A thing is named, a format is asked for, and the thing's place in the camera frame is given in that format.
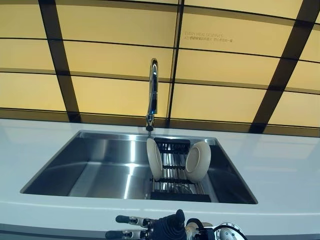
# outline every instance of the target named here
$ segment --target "faucet spout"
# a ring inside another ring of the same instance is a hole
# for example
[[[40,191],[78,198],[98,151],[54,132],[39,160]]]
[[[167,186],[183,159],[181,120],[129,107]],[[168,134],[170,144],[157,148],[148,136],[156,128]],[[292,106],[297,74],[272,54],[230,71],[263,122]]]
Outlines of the faucet spout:
[[[149,73],[149,105],[146,113],[146,130],[151,131],[154,129],[154,115],[157,113],[158,101],[158,61],[155,58],[151,59],[150,73]]]

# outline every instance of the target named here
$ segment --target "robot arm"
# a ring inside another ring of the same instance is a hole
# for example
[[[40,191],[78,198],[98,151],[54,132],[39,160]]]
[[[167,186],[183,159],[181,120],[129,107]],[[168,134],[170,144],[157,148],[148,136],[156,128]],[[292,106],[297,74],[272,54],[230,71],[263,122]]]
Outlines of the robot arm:
[[[185,226],[185,214],[181,209],[160,219],[119,215],[115,220],[145,229],[107,231],[107,240],[247,240],[242,230],[231,222],[213,227],[210,223],[190,218]]]

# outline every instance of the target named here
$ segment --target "white plate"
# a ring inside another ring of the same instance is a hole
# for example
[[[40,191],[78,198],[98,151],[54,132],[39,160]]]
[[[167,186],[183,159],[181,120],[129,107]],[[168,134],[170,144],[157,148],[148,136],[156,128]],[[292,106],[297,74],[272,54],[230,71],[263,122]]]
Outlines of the white plate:
[[[194,184],[200,182],[206,175],[211,161],[211,150],[205,141],[194,144],[185,161],[185,175]]]
[[[148,154],[149,165],[154,180],[158,181],[162,177],[162,159],[159,148],[155,140],[148,138],[146,141],[146,151]]]

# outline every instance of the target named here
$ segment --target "dish rack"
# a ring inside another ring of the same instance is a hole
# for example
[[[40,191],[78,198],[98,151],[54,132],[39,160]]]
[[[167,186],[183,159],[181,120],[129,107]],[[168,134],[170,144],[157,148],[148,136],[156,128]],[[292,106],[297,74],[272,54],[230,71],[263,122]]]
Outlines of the dish rack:
[[[151,199],[211,202],[202,184],[192,183],[185,174],[190,141],[186,139],[154,138],[162,158],[162,177],[152,177]]]

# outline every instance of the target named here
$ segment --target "countertop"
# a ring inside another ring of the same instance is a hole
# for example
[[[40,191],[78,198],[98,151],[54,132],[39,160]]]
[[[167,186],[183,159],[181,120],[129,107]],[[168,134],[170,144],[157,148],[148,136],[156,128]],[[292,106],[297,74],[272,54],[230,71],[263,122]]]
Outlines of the countertop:
[[[238,224],[246,235],[320,233],[320,138],[156,128],[155,135],[215,137],[258,204],[22,194],[79,130],[147,134],[144,127],[0,119],[0,224],[108,231],[132,228],[117,215]]]

